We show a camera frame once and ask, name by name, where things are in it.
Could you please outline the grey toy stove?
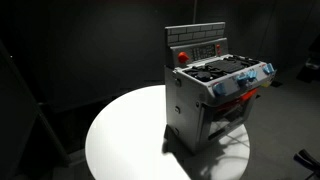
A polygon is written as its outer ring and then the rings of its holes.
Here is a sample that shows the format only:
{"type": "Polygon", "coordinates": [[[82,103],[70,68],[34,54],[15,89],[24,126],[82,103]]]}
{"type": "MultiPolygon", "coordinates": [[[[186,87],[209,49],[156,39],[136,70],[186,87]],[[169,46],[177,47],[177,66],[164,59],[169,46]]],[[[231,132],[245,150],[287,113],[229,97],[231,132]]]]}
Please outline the grey toy stove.
{"type": "Polygon", "coordinates": [[[261,60],[229,52],[224,22],[169,26],[165,29],[165,90],[167,125],[193,153],[224,137],[248,119],[257,93],[247,101],[248,91],[269,86],[276,74],[265,74],[261,60]],[[189,60],[178,61],[186,52],[189,60]],[[256,71],[251,86],[240,87],[236,77],[256,71]],[[213,85],[223,83],[224,96],[213,85]]]}

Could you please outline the left blue stove knob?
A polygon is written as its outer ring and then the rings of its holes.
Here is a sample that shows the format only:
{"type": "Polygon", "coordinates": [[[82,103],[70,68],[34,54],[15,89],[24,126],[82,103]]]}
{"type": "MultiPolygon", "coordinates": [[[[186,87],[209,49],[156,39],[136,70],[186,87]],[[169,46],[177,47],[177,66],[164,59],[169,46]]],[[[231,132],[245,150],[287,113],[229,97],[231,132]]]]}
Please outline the left blue stove knob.
{"type": "Polygon", "coordinates": [[[216,96],[224,96],[226,94],[226,89],[223,83],[214,84],[212,89],[216,96]]]}

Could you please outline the blue stove knob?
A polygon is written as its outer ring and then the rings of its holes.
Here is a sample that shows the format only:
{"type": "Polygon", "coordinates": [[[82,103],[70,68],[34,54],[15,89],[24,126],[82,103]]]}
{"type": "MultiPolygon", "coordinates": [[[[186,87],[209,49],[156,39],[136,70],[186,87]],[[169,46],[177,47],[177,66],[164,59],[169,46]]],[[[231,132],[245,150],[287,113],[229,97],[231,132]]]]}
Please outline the blue stove knob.
{"type": "Polygon", "coordinates": [[[224,96],[226,94],[226,89],[223,83],[214,84],[212,89],[216,96],[224,96]]]}
{"type": "Polygon", "coordinates": [[[236,81],[240,87],[251,86],[256,81],[257,72],[256,71],[247,71],[239,74],[236,77],[236,81]]]}
{"type": "Polygon", "coordinates": [[[275,72],[273,65],[271,63],[268,63],[263,66],[263,71],[265,74],[269,75],[275,72]]]}

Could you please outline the middle blue stove knob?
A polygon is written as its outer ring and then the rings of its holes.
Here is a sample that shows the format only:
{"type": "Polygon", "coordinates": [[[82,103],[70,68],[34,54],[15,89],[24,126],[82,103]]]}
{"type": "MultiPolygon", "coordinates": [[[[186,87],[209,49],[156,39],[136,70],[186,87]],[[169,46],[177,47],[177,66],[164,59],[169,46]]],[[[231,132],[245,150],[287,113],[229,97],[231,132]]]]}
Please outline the middle blue stove knob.
{"type": "Polygon", "coordinates": [[[247,71],[239,74],[236,77],[236,81],[240,87],[251,86],[256,81],[257,72],[256,71],[247,71]]]}

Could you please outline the right blue stove knob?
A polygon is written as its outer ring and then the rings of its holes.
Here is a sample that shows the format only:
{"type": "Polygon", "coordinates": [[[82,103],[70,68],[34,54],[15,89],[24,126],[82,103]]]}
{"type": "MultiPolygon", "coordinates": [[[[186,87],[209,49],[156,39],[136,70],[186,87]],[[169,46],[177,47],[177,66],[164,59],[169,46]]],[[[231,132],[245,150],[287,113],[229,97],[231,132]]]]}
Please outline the right blue stove knob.
{"type": "Polygon", "coordinates": [[[263,71],[265,74],[269,75],[275,72],[273,65],[271,63],[268,63],[263,66],[263,71]]]}

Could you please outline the red round knob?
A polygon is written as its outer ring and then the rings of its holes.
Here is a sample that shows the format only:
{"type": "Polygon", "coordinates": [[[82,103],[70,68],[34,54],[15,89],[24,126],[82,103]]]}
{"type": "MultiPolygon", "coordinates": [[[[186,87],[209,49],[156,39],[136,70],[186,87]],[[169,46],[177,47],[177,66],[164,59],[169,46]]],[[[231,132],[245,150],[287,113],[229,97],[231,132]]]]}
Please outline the red round knob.
{"type": "Polygon", "coordinates": [[[178,61],[179,61],[180,63],[185,63],[185,62],[188,61],[188,60],[189,60],[189,57],[188,57],[188,55],[187,55],[186,52],[180,52],[180,53],[178,54],[178,61]]]}

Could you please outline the round white table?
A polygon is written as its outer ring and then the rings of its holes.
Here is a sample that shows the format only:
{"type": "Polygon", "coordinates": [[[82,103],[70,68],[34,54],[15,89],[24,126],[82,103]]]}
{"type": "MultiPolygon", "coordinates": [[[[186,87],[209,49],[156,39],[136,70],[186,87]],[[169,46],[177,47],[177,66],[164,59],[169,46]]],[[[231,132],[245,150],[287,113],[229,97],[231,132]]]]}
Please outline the round white table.
{"type": "Polygon", "coordinates": [[[240,126],[195,155],[166,128],[165,87],[128,92],[103,108],[85,141],[95,180],[240,180],[250,141],[240,126]]]}

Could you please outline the black object at corner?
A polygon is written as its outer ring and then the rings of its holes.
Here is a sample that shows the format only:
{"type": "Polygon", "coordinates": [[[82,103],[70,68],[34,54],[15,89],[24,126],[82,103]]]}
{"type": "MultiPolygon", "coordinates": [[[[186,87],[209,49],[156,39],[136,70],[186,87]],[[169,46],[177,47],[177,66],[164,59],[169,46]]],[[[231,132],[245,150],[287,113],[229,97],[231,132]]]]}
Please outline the black object at corner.
{"type": "Polygon", "coordinates": [[[320,180],[320,162],[312,157],[306,149],[302,149],[296,153],[293,159],[311,171],[311,174],[305,180],[320,180]]]}

